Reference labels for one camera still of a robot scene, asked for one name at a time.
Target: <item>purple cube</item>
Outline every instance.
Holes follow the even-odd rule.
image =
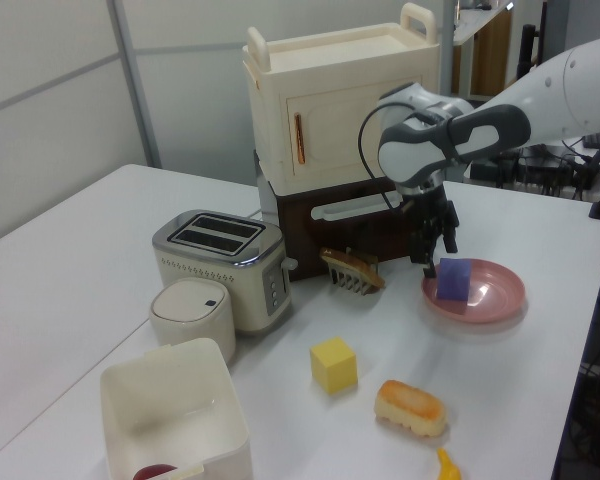
[[[466,258],[441,258],[438,268],[438,293],[440,300],[469,300],[471,260]]]

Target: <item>yellow sponge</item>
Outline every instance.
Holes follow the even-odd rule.
[[[340,337],[311,347],[311,373],[329,395],[358,383],[356,354]]]

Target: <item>pink plate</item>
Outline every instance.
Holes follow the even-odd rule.
[[[438,300],[438,279],[422,280],[427,303],[442,315],[468,323],[504,320],[516,313],[524,302],[524,284],[508,268],[486,260],[471,259],[469,300]]]

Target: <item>cream toaster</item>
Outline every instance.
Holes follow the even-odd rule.
[[[263,333],[291,306],[288,270],[298,263],[273,224],[192,210],[158,230],[153,248],[165,286],[197,277],[227,287],[239,333]]]

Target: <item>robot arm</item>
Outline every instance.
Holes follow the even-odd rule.
[[[437,238],[443,236],[447,252],[457,252],[459,225],[440,171],[516,147],[600,132],[600,40],[554,57],[475,110],[418,84],[388,92],[378,106],[385,104],[378,161],[411,207],[405,214],[414,227],[411,261],[428,265],[425,276],[435,277]]]

